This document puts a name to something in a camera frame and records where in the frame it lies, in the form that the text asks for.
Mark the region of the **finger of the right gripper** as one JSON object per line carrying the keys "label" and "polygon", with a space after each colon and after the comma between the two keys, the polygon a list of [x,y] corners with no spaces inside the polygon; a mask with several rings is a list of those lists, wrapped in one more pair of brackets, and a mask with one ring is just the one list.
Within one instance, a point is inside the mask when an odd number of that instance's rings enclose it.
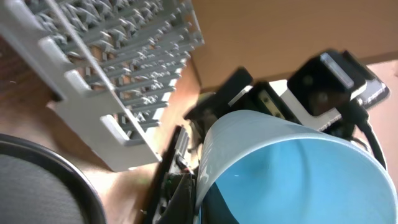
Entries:
{"label": "finger of the right gripper", "polygon": [[188,142],[189,137],[185,128],[177,126],[155,176],[154,191],[149,202],[149,224],[157,223],[167,205],[168,200],[165,197],[164,185],[168,176],[188,173],[185,170],[187,166],[183,163],[182,158],[183,153],[187,150]]}

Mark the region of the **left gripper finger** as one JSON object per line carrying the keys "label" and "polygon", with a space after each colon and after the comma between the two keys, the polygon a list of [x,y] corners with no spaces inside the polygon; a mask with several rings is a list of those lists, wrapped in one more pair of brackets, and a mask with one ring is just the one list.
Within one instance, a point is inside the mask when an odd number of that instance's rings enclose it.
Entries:
{"label": "left gripper finger", "polygon": [[207,191],[199,211],[195,210],[196,182],[194,175],[183,173],[168,176],[164,192],[168,202],[157,223],[238,224],[216,184],[213,184]]}

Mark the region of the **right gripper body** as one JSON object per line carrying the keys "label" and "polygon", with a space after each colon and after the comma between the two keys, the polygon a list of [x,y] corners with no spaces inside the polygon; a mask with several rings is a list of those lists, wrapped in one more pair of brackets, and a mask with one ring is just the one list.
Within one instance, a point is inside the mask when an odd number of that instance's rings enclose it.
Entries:
{"label": "right gripper body", "polygon": [[298,123],[298,118],[289,109],[269,82],[253,82],[253,77],[244,67],[234,73],[215,92],[198,100],[184,116],[192,129],[193,149],[203,144],[210,127],[222,116],[238,110],[252,110]]}

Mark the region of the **blue cup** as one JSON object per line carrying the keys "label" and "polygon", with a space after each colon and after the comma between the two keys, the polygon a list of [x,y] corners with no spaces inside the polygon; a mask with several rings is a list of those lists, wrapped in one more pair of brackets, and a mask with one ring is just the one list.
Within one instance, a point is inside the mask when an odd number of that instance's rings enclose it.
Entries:
{"label": "blue cup", "polygon": [[203,143],[195,208],[212,223],[396,223],[392,179],[349,141],[251,110]]}

